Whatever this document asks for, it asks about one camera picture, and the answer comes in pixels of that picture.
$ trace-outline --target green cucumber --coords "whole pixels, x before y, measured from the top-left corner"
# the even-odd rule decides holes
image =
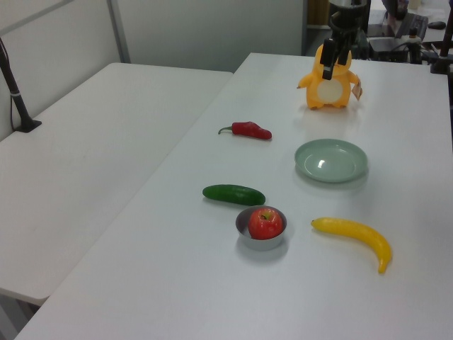
[[[266,197],[258,190],[234,184],[217,184],[203,189],[203,195],[212,200],[242,204],[262,205]]]

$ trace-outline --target plush toy belly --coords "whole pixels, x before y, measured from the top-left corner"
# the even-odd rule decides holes
[[[343,95],[343,85],[336,79],[323,80],[317,92],[323,103],[335,103]]]

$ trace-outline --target yellow banana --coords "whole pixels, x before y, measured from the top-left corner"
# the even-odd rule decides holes
[[[321,232],[352,237],[368,244],[379,259],[378,272],[385,273],[387,264],[391,260],[391,247],[387,240],[373,228],[359,222],[334,217],[318,218],[311,221],[311,225]]]

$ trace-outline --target red chili pepper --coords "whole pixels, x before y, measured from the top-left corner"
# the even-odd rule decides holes
[[[219,130],[219,135],[223,130],[231,130],[233,135],[242,135],[247,137],[258,138],[260,140],[269,140],[272,138],[272,133],[264,130],[258,124],[253,122],[233,123],[229,127],[224,127]]]

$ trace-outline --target black stand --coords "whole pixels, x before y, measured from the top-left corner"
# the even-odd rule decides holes
[[[431,73],[434,74],[449,74],[449,66],[452,63],[448,58],[448,50],[453,36],[453,15],[452,15],[452,0],[450,0],[450,13],[448,15],[447,27],[445,28],[444,40],[442,49],[440,50],[439,59],[431,65]]]
[[[41,125],[41,122],[31,119],[31,117],[28,115],[27,108],[25,107],[21,93],[17,87],[13,72],[9,67],[6,51],[3,49],[2,45],[0,45],[0,68],[3,76],[5,77],[6,84],[8,85],[11,96],[13,97],[14,103],[16,104],[19,116],[21,117],[21,126],[16,128],[16,131],[30,132],[34,130],[36,127]]]

